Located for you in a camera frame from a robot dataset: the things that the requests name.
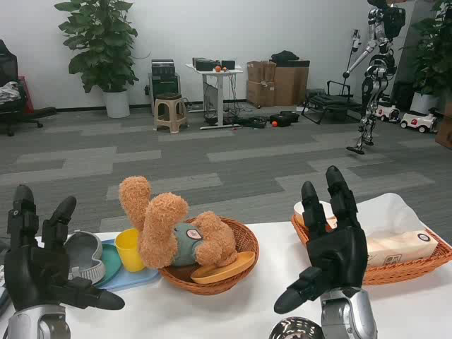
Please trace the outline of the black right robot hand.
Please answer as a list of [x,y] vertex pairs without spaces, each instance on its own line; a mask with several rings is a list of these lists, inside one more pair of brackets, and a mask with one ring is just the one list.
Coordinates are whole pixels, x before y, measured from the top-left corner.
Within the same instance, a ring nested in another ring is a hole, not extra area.
[[314,185],[302,185],[304,224],[309,231],[307,253],[311,266],[299,274],[278,297],[274,311],[286,314],[306,301],[339,287],[361,287],[367,268],[367,241],[357,219],[357,204],[341,171],[331,165],[326,170],[330,204],[337,225],[326,230],[327,220]]

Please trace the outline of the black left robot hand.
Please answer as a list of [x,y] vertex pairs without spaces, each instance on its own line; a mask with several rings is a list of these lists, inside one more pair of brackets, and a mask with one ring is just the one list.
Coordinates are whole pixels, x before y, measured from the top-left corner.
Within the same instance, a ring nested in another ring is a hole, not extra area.
[[79,309],[120,310],[124,300],[98,289],[85,278],[69,279],[69,256],[64,248],[68,224],[76,208],[65,198],[50,219],[39,222],[32,190],[18,185],[8,212],[10,249],[4,259],[6,289],[17,311],[42,305],[67,304]]

